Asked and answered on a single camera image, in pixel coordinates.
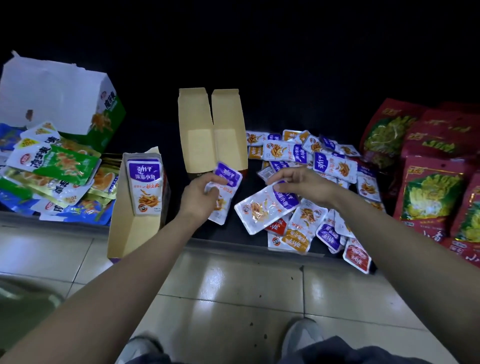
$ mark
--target gray sneaker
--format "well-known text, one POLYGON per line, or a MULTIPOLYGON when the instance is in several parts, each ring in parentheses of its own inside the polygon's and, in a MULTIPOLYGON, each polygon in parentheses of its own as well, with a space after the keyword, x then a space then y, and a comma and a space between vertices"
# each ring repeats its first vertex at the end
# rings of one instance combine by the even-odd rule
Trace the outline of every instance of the gray sneaker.
POLYGON ((127 342, 115 364, 125 364, 144 354, 153 353, 163 353, 163 349, 156 339, 143 335, 135 336, 127 342))
POLYGON ((288 329, 283 339, 282 358, 323 340, 320 326, 309 318, 303 318, 288 329))

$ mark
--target cardboard box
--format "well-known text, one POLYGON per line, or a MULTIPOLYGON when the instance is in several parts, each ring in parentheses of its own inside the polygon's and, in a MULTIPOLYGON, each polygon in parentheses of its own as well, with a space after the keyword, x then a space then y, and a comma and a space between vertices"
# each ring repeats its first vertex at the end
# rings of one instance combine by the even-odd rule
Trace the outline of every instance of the cardboard box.
POLYGON ((245 176, 247 139, 239 91, 213 91, 213 120, 203 87, 181 88, 178 107, 183 160, 190 179, 213 171, 219 161, 245 176))
MULTIPOLYGON (((158 153, 158 147, 151 148, 146 153, 158 153)), ((165 169, 163 169, 163 178, 162 214, 160 216, 135 216, 130 199, 127 168, 125 162, 122 161, 117 181, 117 200, 113 207, 108 233, 107 258, 113 263, 138 248, 165 225, 170 201, 170 186, 165 169)))
POLYGON ((124 117, 106 73, 16 52, 3 66, 0 120, 6 124, 30 128, 51 121, 64 137, 103 152, 124 117))

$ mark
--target forearm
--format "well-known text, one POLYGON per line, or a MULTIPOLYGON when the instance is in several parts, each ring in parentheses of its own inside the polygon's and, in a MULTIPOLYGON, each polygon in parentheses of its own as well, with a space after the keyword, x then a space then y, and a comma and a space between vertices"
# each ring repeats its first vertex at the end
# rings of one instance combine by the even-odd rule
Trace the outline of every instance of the forearm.
POLYGON ((335 200, 336 210, 425 326, 457 359, 468 361, 468 353, 478 358, 478 269, 350 191, 335 200))
POLYGON ((88 283, 8 352, 1 364, 113 363, 198 227, 189 220, 175 218, 88 283))

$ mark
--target white floor tile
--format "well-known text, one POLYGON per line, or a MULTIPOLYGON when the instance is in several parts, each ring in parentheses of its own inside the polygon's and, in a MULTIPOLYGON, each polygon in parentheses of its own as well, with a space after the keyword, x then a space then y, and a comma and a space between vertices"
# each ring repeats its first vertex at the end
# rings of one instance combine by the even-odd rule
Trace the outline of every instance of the white floor tile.
POLYGON ((307 314, 425 329, 381 275, 350 267, 305 267, 304 279, 307 314))
POLYGON ((300 265, 184 251, 160 294, 303 313, 300 265))
POLYGON ((323 316, 306 317, 320 324, 324 339, 339 336, 354 349, 374 345, 391 354, 416 357, 435 364, 456 363, 447 349, 428 331, 323 316))
POLYGON ((94 239, 88 249, 75 283, 86 284, 113 265, 107 258, 107 240, 94 239))
POLYGON ((172 361, 276 363, 301 314, 158 295, 136 329, 156 335, 172 361))
POLYGON ((1 227, 0 272, 72 282, 92 239, 1 227))
POLYGON ((80 288, 82 288, 83 286, 85 286, 85 285, 84 284, 79 284, 79 283, 72 284, 72 287, 70 288, 70 291, 68 292, 67 298, 72 297, 73 294, 76 293, 77 291, 79 291, 80 288))
POLYGON ((27 287, 32 287, 32 288, 46 289, 59 294, 63 298, 67 297, 70 286, 72 285, 71 283, 61 282, 59 280, 18 276, 15 274, 4 274, 4 273, 0 274, 0 280, 5 280, 7 282, 12 282, 12 283, 18 283, 20 285, 26 285, 27 287))

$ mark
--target dark background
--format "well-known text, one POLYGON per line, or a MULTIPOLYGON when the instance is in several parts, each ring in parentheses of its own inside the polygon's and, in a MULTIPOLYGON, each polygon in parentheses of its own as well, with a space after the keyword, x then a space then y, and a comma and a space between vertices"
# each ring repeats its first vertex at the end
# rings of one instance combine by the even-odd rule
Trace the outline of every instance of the dark background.
MULTIPOLYGON (((478 11, 456 3, 96 2, 21 14, 4 19, 15 25, 3 22, 0 61, 14 49, 108 73, 127 117, 107 151, 159 145, 173 192, 169 218, 187 183, 180 87, 238 88, 247 129, 309 129, 354 145, 386 97, 480 101, 478 11)), ((262 188, 259 166, 251 164, 236 200, 262 188)), ((232 214, 226 226, 208 223, 197 234, 247 238, 232 214)))

